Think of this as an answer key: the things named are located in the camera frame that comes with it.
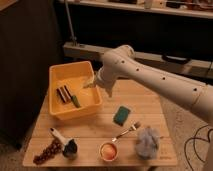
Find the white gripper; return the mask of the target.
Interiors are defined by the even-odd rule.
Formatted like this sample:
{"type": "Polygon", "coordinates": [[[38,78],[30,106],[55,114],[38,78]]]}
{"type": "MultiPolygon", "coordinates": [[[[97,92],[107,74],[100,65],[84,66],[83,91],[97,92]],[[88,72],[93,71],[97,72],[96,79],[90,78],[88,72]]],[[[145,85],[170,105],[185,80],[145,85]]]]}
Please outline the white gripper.
{"type": "Polygon", "coordinates": [[[115,84],[115,74],[106,68],[101,68],[98,72],[83,83],[84,88],[94,88],[99,86],[105,90],[109,97],[112,97],[112,89],[115,84]]]}

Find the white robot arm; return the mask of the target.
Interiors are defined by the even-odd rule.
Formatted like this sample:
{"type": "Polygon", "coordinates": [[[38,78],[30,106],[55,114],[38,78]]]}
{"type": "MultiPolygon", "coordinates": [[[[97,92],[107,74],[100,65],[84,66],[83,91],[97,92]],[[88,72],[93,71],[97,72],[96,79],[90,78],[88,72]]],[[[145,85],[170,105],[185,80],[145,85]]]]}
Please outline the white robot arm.
{"type": "Polygon", "coordinates": [[[140,64],[133,59],[134,55],[134,49],[129,45],[106,51],[101,56],[103,66],[95,76],[88,79],[84,87],[98,85],[112,96],[116,80],[123,76],[140,83],[213,126],[212,85],[140,64]]]}

